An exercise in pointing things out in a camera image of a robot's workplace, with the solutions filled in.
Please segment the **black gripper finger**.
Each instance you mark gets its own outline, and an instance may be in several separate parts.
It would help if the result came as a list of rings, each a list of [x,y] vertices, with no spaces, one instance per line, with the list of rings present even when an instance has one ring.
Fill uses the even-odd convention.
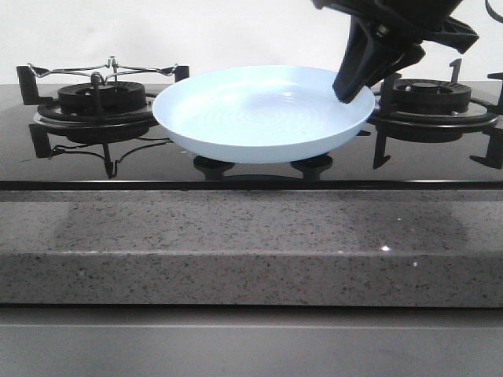
[[[371,59],[372,72],[364,85],[373,86],[389,75],[419,63],[424,56],[423,48],[415,43],[408,45],[405,50],[378,49]]]
[[[346,51],[332,85],[343,103],[352,102],[364,86],[382,79],[387,67],[387,45],[377,34],[376,24],[352,17]]]

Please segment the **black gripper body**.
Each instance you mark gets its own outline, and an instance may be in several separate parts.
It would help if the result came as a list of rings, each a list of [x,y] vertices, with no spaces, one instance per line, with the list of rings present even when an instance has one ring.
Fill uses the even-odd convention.
[[[451,14],[459,1],[314,1],[317,9],[328,7],[372,20],[404,38],[428,40],[465,53],[479,39],[467,24]]]

